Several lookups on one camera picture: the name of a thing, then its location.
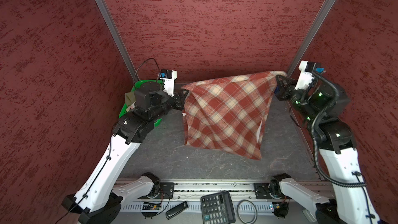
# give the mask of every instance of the calculator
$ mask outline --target calculator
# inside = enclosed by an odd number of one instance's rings
[[[200,198],[203,224],[235,222],[235,211],[229,192],[218,192]]]

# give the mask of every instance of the black usb flash drive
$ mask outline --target black usb flash drive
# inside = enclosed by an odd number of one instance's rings
[[[171,218],[173,218],[174,216],[176,216],[177,214],[181,213],[184,209],[187,209],[187,208],[188,208],[188,203],[187,202],[183,202],[183,203],[173,207],[169,211],[167,211],[166,212],[166,218],[168,220],[170,220]]]

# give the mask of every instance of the red textured wall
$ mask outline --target red textured wall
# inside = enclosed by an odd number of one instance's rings
[[[286,70],[323,1],[106,0],[134,65],[179,82]]]
[[[102,156],[131,77],[94,0],[0,8],[0,222],[54,223]]]
[[[398,0],[337,0],[304,55],[322,62],[351,103],[361,169],[380,216],[398,220]]]

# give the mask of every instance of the plaid blanket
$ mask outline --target plaid blanket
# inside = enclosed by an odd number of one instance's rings
[[[185,144],[261,159],[260,146],[276,87],[271,71],[183,86]]]

